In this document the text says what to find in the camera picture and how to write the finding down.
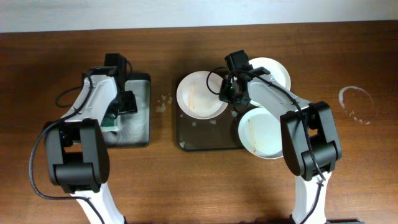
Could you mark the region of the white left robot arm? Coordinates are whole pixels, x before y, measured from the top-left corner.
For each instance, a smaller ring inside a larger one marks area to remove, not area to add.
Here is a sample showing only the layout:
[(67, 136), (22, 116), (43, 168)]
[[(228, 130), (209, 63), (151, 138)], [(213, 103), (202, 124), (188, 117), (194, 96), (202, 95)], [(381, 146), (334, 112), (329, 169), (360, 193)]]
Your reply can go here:
[(91, 223), (125, 223), (107, 181), (109, 154), (101, 132), (107, 116), (137, 112), (136, 99), (124, 85), (131, 64), (121, 54), (106, 54), (102, 67), (82, 75), (82, 88), (70, 110), (47, 123), (42, 134), (51, 183), (77, 200)]

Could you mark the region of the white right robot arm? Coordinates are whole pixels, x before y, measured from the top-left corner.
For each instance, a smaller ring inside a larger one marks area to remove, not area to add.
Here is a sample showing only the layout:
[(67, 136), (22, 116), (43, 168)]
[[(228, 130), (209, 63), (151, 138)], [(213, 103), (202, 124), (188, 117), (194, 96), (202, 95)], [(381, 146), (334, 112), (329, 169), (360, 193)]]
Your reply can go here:
[(295, 175), (294, 223), (326, 223), (326, 187), (342, 157), (330, 106), (312, 103), (290, 92), (271, 72), (254, 68), (243, 50), (224, 58), (228, 76), (218, 98), (235, 106), (255, 101), (280, 123), (282, 154)]

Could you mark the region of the black soapy water tray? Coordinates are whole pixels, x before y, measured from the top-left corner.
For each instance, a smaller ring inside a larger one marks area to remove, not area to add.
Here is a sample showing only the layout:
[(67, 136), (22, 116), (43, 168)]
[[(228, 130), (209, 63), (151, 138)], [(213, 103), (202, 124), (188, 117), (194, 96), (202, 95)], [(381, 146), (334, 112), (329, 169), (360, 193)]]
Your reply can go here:
[(150, 140), (151, 78), (148, 73), (133, 73), (125, 83), (125, 90), (135, 94), (137, 113), (104, 118), (120, 117), (118, 132), (102, 132), (108, 148), (146, 147)]

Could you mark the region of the pink plastic plate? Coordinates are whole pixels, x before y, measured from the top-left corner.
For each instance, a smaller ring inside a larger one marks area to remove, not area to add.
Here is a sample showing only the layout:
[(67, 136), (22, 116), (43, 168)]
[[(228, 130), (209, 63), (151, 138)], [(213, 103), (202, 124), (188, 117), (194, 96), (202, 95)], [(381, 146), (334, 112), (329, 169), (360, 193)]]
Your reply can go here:
[(213, 94), (221, 87), (223, 79), (209, 71), (193, 72), (182, 79), (177, 86), (176, 99), (180, 109), (195, 119), (211, 119), (220, 115), (228, 106)]

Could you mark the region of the dark brown serving tray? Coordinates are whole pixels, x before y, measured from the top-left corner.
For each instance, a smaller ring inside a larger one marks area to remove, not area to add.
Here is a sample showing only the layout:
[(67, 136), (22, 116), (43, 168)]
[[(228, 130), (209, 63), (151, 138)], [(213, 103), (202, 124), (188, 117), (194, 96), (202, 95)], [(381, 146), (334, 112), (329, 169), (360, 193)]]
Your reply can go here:
[(215, 118), (195, 119), (180, 109), (176, 99), (175, 135), (178, 147), (187, 152), (240, 150), (243, 148), (238, 137), (240, 116), (228, 104)]

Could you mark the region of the pale green plastic plate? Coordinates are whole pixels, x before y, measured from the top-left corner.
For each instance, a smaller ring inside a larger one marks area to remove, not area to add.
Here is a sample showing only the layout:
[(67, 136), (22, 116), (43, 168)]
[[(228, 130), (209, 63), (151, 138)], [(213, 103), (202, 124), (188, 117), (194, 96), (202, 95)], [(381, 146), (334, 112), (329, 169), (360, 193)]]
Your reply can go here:
[(283, 157), (280, 121), (265, 108), (254, 108), (242, 116), (238, 136), (244, 148), (257, 157)]

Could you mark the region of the cream plastic plate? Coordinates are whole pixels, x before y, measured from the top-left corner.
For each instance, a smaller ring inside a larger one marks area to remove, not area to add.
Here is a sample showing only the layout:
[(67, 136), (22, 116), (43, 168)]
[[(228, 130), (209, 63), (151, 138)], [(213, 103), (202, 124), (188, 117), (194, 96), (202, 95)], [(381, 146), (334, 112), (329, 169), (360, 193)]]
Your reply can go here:
[(291, 80), (290, 75), (286, 68), (278, 61), (272, 58), (266, 57), (257, 57), (254, 59), (250, 59), (249, 63), (253, 66), (253, 68), (264, 67), (268, 71), (270, 71), (271, 75), (274, 77), (272, 80), (277, 81), (280, 85), (282, 85), (287, 90), (291, 88)]

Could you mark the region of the yellow green sponge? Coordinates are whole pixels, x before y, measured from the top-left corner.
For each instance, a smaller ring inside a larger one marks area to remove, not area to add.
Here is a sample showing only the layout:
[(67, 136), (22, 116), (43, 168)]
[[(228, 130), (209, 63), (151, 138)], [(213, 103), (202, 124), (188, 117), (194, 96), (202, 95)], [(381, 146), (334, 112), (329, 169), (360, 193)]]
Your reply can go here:
[(104, 118), (101, 123), (102, 132), (118, 132), (119, 131), (120, 117), (115, 119)]

